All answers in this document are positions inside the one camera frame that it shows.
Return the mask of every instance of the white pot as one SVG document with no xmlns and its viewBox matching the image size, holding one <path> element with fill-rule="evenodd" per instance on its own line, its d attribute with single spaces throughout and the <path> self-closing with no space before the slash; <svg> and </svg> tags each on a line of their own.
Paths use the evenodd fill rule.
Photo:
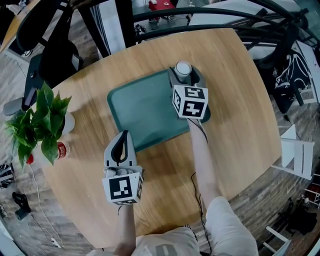
<svg viewBox="0 0 320 256">
<path fill-rule="evenodd" d="M 64 116 L 64 127 L 63 127 L 63 130 L 62 130 L 62 135 L 65 135 L 67 133 L 70 133 L 73 128 L 75 127 L 75 118 L 74 116 L 67 112 Z"/>
</svg>

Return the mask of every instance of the green leaves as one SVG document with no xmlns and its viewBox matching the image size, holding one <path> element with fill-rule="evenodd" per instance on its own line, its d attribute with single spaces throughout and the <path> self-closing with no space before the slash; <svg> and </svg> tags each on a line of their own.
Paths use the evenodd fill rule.
<svg viewBox="0 0 320 256">
<path fill-rule="evenodd" d="M 64 118 L 70 100 L 71 97 L 61 99 L 60 92 L 54 97 L 51 88 L 44 83 L 37 90 L 36 111 L 31 108 L 27 112 L 21 111 L 6 123 L 22 166 L 40 141 L 42 153 L 54 164 L 58 154 L 57 140 L 64 129 Z"/>
<path fill-rule="evenodd" d="M 52 105 L 54 100 L 54 92 L 46 84 L 43 83 L 41 90 L 36 91 L 36 110 L 44 110 Z"/>
<path fill-rule="evenodd" d="M 63 122 L 63 119 L 59 115 L 57 115 L 57 114 L 51 115 L 51 117 L 50 117 L 51 127 L 50 128 L 51 128 L 51 132 L 54 136 L 57 135 L 57 132 L 62 125 L 62 122 Z"/>
<path fill-rule="evenodd" d="M 58 155 L 58 143 L 55 138 L 45 138 L 41 144 L 41 150 L 44 156 L 54 165 Z"/>
<path fill-rule="evenodd" d="M 71 97 L 61 99 L 60 92 L 58 91 L 57 95 L 55 96 L 52 102 L 52 108 L 51 108 L 52 113 L 60 117 L 64 117 L 67 113 L 70 100 L 71 100 Z"/>
<path fill-rule="evenodd" d="M 25 166 L 25 162 L 28 160 L 28 158 L 31 155 L 31 151 L 33 148 L 25 146 L 23 144 L 20 144 L 18 147 L 18 156 L 19 156 L 19 161 L 22 167 Z"/>
</svg>

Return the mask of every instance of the person's arm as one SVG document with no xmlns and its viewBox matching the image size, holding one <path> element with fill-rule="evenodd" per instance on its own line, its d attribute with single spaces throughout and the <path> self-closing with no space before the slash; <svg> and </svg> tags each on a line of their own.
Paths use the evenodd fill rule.
<svg viewBox="0 0 320 256">
<path fill-rule="evenodd" d="M 124 205 L 119 209 L 115 232 L 114 254 L 130 256 L 136 249 L 136 227 L 134 206 Z"/>
<path fill-rule="evenodd" d="M 197 125 L 188 119 L 187 121 L 190 127 L 198 189 L 204 205 L 208 209 L 212 200 L 222 194 L 218 187 L 213 159 L 210 154 L 206 137 Z"/>
</svg>

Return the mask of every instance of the green tray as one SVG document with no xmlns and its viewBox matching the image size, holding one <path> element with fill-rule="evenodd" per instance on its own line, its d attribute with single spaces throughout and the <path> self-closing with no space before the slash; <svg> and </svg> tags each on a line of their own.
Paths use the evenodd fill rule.
<svg viewBox="0 0 320 256">
<path fill-rule="evenodd" d="M 113 89 L 107 96 L 119 132 L 128 130 L 135 151 L 144 150 L 189 131 L 172 105 L 172 89 L 163 70 Z M 202 123 L 210 118 L 207 107 Z"/>
</svg>

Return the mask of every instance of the white box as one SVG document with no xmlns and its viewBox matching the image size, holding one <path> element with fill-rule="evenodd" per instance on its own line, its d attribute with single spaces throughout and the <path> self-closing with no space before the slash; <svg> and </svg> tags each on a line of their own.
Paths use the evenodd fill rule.
<svg viewBox="0 0 320 256">
<path fill-rule="evenodd" d="M 172 104 L 180 118 L 203 119 L 208 105 L 207 88 L 174 85 Z"/>
<path fill-rule="evenodd" d="M 118 206 L 140 202 L 144 179 L 140 172 L 102 179 L 108 202 Z"/>
</svg>

